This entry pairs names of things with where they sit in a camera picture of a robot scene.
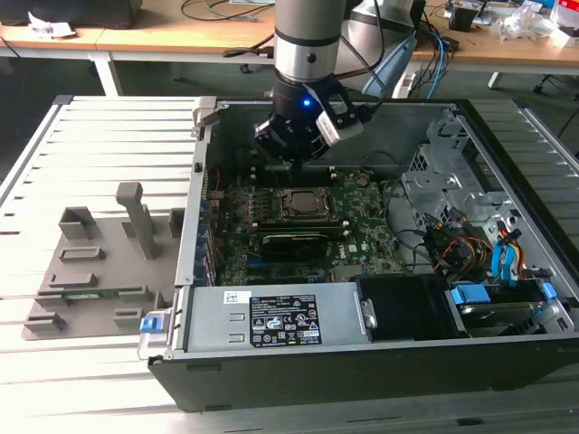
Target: warning label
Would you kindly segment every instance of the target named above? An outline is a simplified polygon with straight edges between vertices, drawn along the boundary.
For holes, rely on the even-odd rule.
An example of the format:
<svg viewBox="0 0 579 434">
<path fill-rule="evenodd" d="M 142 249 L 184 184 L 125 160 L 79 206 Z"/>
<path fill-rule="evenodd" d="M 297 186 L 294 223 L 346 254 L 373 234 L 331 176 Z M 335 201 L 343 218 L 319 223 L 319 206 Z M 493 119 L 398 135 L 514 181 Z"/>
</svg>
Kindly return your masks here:
<svg viewBox="0 0 579 434">
<path fill-rule="evenodd" d="M 256 348 L 322 343 L 316 296 L 251 297 L 250 318 Z"/>
</svg>

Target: motherboard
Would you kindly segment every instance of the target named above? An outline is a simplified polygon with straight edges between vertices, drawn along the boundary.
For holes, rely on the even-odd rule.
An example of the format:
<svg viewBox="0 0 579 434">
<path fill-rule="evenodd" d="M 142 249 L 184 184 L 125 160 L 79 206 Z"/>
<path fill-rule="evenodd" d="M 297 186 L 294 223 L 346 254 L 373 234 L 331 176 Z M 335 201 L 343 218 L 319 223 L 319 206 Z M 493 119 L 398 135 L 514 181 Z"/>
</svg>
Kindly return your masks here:
<svg viewBox="0 0 579 434">
<path fill-rule="evenodd" d="M 214 192 L 216 284 L 344 282 L 403 271 L 371 173 L 236 175 Z"/>
</svg>

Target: white paper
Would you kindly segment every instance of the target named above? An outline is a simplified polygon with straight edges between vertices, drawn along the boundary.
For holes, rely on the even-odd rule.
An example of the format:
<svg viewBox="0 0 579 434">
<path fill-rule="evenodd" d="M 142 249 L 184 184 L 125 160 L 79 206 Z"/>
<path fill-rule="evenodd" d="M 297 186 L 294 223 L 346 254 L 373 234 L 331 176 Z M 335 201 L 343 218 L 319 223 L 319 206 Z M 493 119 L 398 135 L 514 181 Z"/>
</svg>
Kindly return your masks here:
<svg viewBox="0 0 579 434">
<path fill-rule="evenodd" d="M 65 36 L 73 36 L 76 34 L 76 32 L 71 29 L 68 23 L 48 23 L 36 18 L 30 12 L 28 13 L 28 18 L 30 19 L 28 29 L 30 29 L 39 38 L 63 38 Z"/>
<path fill-rule="evenodd" d="M 251 291 L 225 291 L 223 293 L 224 305 L 244 304 L 247 305 L 252 297 Z"/>
</svg>

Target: metal bracket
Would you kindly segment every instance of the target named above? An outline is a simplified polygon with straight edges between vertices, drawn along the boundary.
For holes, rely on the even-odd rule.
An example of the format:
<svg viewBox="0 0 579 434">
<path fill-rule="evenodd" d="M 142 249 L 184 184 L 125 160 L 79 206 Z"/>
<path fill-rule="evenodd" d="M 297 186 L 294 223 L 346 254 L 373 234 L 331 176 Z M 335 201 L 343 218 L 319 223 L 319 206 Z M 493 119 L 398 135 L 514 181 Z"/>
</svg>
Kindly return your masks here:
<svg viewBox="0 0 579 434">
<path fill-rule="evenodd" d="M 201 129 L 219 120 L 219 109 L 217 108 L 217 97 L 200 97 L 195 100 L 193 106 L 194 128 L 192 137 L 199 137 Z"/>
</svg>

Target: barcode sticker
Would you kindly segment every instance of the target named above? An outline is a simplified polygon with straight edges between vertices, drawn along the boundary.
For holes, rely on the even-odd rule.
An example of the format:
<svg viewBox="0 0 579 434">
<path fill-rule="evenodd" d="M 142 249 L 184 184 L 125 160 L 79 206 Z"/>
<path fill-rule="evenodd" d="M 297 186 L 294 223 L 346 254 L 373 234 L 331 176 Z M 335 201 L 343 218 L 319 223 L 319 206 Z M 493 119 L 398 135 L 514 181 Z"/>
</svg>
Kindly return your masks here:
<svg viewBox="0 0 579 434">
<path fill-rule="evenodd" d="M 249 304 L 251 297 L 251 291 L 225 291 L 223 293 L 223 303 L 225 305 L 234 305 L 237 303 Z"/>
</svg>

